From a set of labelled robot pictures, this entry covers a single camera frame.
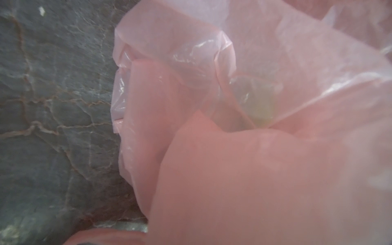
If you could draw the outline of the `pink plastic bag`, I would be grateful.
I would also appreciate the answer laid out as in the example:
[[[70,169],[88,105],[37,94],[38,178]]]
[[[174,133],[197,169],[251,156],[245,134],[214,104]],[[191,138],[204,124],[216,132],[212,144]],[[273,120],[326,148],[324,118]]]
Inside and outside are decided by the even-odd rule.
[[[141,1],[113,59],[148,230],[67,244],[391,244],[391,1]],[[242,109],[254,82],[273,88],[263,127]]]

